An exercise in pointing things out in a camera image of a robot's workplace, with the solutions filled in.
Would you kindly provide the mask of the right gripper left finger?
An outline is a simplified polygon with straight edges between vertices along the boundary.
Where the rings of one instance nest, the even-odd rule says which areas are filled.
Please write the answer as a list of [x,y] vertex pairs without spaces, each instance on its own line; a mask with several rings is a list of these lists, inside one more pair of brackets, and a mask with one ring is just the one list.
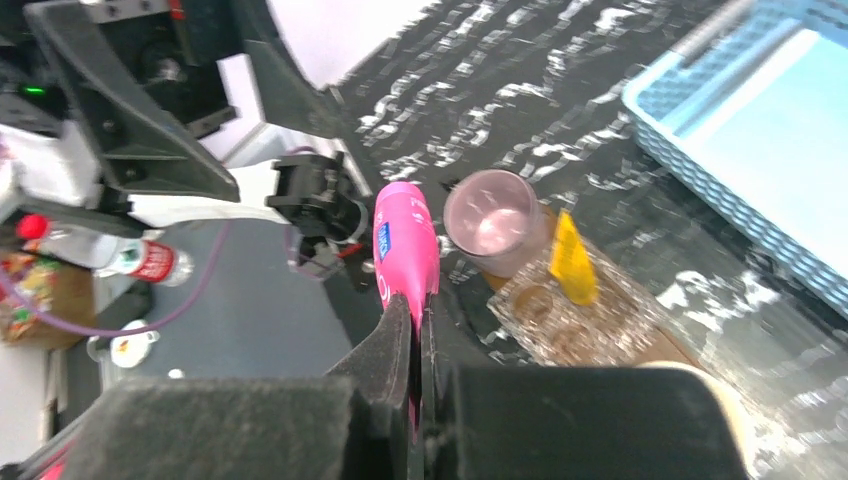
[[412,325],[394,296],[326,375],[125,380],[85,415],[66,479],[403,479]]

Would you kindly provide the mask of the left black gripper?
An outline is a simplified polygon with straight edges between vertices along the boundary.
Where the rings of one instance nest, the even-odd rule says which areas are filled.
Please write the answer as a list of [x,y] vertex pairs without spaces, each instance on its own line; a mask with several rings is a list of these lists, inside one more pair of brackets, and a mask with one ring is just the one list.
[[190,132],[238,117],[218,62],[242,52],[267,123],[343,133],[265,0],[51,1],[24,16],[106,179],[125,193],[239,200],[234,177]]

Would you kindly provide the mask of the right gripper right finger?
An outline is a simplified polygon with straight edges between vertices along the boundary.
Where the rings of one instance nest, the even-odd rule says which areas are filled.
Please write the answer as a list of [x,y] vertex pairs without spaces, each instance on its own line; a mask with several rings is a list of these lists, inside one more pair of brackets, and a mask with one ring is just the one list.
[[421,327],[430,479],[744,479],[719,394],[678,366],[506,366]]

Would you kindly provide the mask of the yellow toothpaste tube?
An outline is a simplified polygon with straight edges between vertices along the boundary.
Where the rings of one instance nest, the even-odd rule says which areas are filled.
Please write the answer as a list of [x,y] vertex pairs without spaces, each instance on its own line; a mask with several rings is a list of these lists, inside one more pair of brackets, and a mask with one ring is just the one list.
[[571,215],[561,210],[553,238],[549,272],[563,294],[577,305],[589,305],[597,297],[592,261]]

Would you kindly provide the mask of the pink toothpaste tube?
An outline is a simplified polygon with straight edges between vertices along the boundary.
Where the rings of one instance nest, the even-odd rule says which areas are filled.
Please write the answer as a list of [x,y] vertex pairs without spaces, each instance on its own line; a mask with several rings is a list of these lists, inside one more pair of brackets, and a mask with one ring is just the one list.
[[394,294],[404,295],[419,333],[428,298],[439,290],[440,246],[426,199],[416,185],[392,182],[379,192],[373,257],[382,304]]

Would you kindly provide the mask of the purple ceramic mug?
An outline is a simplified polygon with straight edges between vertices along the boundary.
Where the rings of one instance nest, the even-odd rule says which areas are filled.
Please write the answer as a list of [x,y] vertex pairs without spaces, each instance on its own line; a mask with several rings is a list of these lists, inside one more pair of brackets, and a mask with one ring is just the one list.
[[507,170],[478,171],[456,183],[443,223],[458,250],[501,278],[514,276],[551,242],[548,216],[535,190]]

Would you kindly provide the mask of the yellow ceramic mug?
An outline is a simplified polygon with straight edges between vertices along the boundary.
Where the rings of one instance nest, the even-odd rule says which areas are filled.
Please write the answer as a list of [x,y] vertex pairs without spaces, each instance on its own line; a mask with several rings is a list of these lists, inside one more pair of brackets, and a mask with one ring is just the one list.
[[682,362],[656,360],[639,364],[638,367],[686,371],[704,383],[717,399],[719,407],[728,422],[746,473],[750,479],[753,478],[756,456],[755,425],[751,415],[743,405],[741,395],[736,389],[704,370]]

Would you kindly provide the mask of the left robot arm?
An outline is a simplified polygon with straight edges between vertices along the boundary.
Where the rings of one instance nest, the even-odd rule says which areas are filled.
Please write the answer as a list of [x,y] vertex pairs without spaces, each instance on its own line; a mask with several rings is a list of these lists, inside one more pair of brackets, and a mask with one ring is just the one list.
[[358,243],[383,179],[264,1],[5,1],[1,217],[124,238],[202,219]]

